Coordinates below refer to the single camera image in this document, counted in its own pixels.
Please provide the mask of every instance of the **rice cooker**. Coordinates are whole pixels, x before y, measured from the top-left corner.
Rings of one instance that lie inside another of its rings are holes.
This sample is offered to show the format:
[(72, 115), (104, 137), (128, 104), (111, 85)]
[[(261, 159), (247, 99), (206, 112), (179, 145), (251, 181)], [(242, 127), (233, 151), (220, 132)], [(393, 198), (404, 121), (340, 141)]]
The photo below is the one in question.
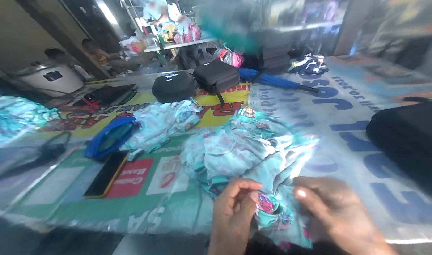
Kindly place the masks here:
[(21, 81), (53, 98), (74, 92), (84, 85), (80, 77), (66, 65), (37, 63), (16, 74)]

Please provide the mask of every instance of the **floor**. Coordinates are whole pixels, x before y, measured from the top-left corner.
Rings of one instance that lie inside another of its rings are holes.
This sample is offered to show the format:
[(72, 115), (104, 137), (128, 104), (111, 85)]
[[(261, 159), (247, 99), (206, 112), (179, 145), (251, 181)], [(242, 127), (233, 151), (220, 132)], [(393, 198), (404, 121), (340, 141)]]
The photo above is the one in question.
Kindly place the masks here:
[[(56, 228), (38, 232), (0, 219), (0, 255), (203, 255), (208, 237), (121, 235)], [(400, 245), (401, 255), (432, 255), (432, 244)]]

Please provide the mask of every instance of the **table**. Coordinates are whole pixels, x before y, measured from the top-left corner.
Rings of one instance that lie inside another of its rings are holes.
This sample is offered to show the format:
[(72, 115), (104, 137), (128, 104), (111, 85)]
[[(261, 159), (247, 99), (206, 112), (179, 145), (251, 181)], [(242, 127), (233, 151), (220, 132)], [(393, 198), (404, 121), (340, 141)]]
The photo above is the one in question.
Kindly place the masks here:
[[(397, 107), (405, 96), (432, 98), (432, 80), (409, 71), (406, 77), (381, 77), (377, 70), (391, 66), (381, 60), (350, 56), (327, 59), (330, 71), (320, 77), (283, 74), (283, 78), (319, 88), (317, 96), (261, 84), (239, 84), (222, 95), (231, 111), (218, 111), (216, 96), (199, 91), (196, 100), (204, 108), (201, 122), (192, 129), (214, 128), (247, 105), (320, 136), (315, 155), (301, 175), (337, 177), (360, 195), (369, 214), (389, 243), (432, 242), (432, 198), (406, 178), (365, 136), (365, 125), (380, 109)], [(121, 233), (184, 235), (209, 234), (213, 201), (180, 171), (182, 142), (190, 135), (174, 137), (164, 147), (145, 154), (125, 169), (143, 169), (142, 180), (123, 192), (110, 192), (105, 199), (82, 198), (86, 187), (101, 168), (83, 158), (84, 142), (110, 119), (143, 107), (154, 100), (151, 84), (161, 74), (111, 79), (87, 84), (137, 84), (139, 94), (117, 107), (105, 107), (87, 118), (70, 115), (58, 130), (73, 133), (61, 163), (36, 167), (18, 177), (0, 182), (0, 217), (18, 223)], [(60, 131), (29, 134), (16, 144), (0, 149), (0, 169), (32, 159), (37, 147)], [(164, 174), (177, 177), (173, 186), (162, 186)]]
[[(184, 47), (184, 46), (189, 46), (189, 45), (195, 45), (195, 44), (201, 44), (201, 43), (208, 43), (208, 42), (214, 42), (217, 41), (216, 38), (208, 38), (208, 39), (202, 39), (202, 40), (198, 40), (198, 41), (193, 41), (193, 42), (189, 42), (189, 43), (168, 43), (166, 44), (166, 46), (164, 47), (164, 49), (175, 49), (175, 48), (180, 48), (180, 47)], [(160, 50), (159, 47), (157, 47), (156, 45), (151, 45), (149, 47), (147, 47), (146, 49), (144, 49), (144, 52), (152, 52), (152, 51), (158, 51)]]

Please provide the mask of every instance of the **hand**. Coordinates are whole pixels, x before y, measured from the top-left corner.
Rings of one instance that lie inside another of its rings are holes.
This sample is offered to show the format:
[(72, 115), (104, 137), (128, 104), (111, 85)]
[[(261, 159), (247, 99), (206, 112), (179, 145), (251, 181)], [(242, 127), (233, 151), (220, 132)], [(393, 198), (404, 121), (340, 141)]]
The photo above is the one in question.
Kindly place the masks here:
[(293, 191), (297, 200), (313, 215), (310, 234), (321, 241), (326, 234), (352, 255), (395, 255), (373, 224), (359, 197), (345, 183), (332, 178), (296, 177)]
[(231, 181), (215, 201), (213, 229), (208, 255), (243, 255), (250, 233), (250, 222), (257, 209), (262, 184), (252, 179)]

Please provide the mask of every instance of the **teal patterned cloth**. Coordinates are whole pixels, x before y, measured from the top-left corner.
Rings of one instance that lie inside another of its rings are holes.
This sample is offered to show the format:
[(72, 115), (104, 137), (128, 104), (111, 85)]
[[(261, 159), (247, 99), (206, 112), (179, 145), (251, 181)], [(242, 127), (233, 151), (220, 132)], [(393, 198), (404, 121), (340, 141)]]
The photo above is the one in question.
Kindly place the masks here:
[(33, 131), (49, 120), (59, 118), (57, 109), (49, 109), (25, 98), (0, 97), (0, 144), (21, 131)]
[(169, 142), (170, 137), (184, 133), (199, 121), (197, 115), (202, 107), (192, 98), (173, 103), (151, 103), (134, 112), (141, 128), (126, 141), (120, 150), (129, 150), (128, 160), (137, 154), (150, 153)]
[(277, 245), (312, 247), (307, 218), (299, 215), (292, 179), (299, 175), (318, 139), (243, 108), (219, 129), (203, 130), (186, 140), (181, 153), (185, 171), (216, 199), (231, 179), (263, 184), (255, 218), (258, 229)]

